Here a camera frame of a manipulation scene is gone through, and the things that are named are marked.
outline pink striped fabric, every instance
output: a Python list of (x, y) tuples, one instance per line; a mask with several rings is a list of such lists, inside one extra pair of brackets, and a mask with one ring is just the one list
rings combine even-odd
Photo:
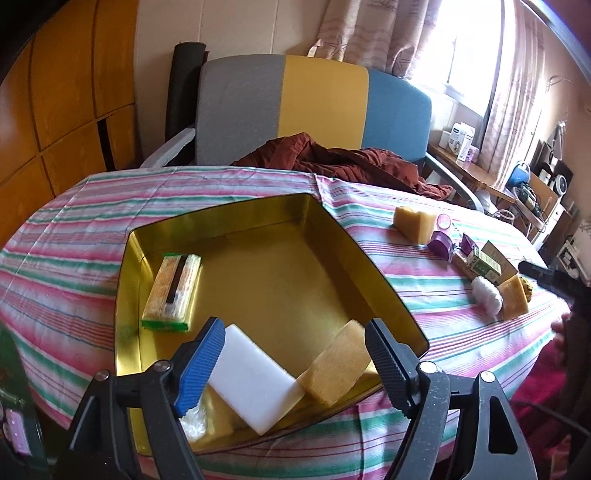
[[(491, 240), (514, 264), (541, 263), (512, 226), (447, 203), (312, 174), (234, 167), (180, 167), (98, 174), (48, 203), (0, 253), (0, 319), (14, 334), (39, 406), (68, 426), (99, 369), (114, 369), (113, 314), (129, 231), (222, 203), (312, 194), (384, 273), (449, 373), (492, 370), (511, 395), (551, 338), (566, 304), (539, 288), (530, 312), (495, 322), (473, 302), (466, 279), (391, 228), (397, 206), (436, 208), (477, 244)], [(320, 424), (272, 442), (198, 458), (210, 478), (383, 478), (406, 422), (377, 393)], [(450, 413), (442, 457), (453, 445)], [(143, 459), (150, 471), (153, 465)]]

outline purple box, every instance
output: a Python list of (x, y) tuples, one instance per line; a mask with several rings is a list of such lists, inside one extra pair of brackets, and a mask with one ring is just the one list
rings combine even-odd
[(12, 443), (12, 448), (15, 452), (21, 455), (31, 456), (31, 449), (27, 441), (27, 434), (25, 432), (25, 423), (22, 419), (22, 413), (16, 410), (7, 408), (6, 424), (8, 426), (8, 440)]

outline screw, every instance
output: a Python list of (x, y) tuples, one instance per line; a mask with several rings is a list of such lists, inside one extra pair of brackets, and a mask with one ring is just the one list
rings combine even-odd
[(484, 370), (480, 374), (480, 378), (483, 379), (487, 383), (493, 383), (496, 380), (495, 374), (493, 372), (489, 372), (488, 370)]
[(104, 382), (107, 378), (109, 378), (108, 370), (99, 370), (97, 373), (95, 373), (95, 380), (97, 382)]
[(433, 362), (421, 362), (419, 368), (426, 374), (433, 374), (437, 371), (437, 365)]
[(166, 372), (170, 368), (170, 362), (168, 360), (158, 360), (154, 364), (154, 370), (157, 372)]

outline window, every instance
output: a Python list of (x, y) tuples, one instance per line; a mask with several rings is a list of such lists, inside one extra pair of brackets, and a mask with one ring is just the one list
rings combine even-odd
[(484, 116), (499, 55), (501, 1), (443, 0), (413, 82)]

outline purple object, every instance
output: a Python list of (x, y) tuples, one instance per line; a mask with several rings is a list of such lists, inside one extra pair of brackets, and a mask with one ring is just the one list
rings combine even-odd
[(452, 261), (453, 242), (445, 233), (439, 231), (433, 232), (427, 248), (442, 260), (447, 262)]
[(8, 433), (10, 437), (8, 440), (12, 443), (12, 447), (17, 453), (21, 455), (31, 455), (31, 449), (29, 448), (29, 442), (27, 441), (27, 434), (25, 433), (25, 424), (22, 419), (22, 413), (19, 411), (11, 410), (7, 408), (6, 423), (8, 427)]
[(474, 240), (464, 233), (464, 235), (462, 235), (462, 241), (460, 242), (460, 250), (462, 250), (462, 253), (466, 256), (470, 255), (475, 246), (476, 244), (474, 243)]

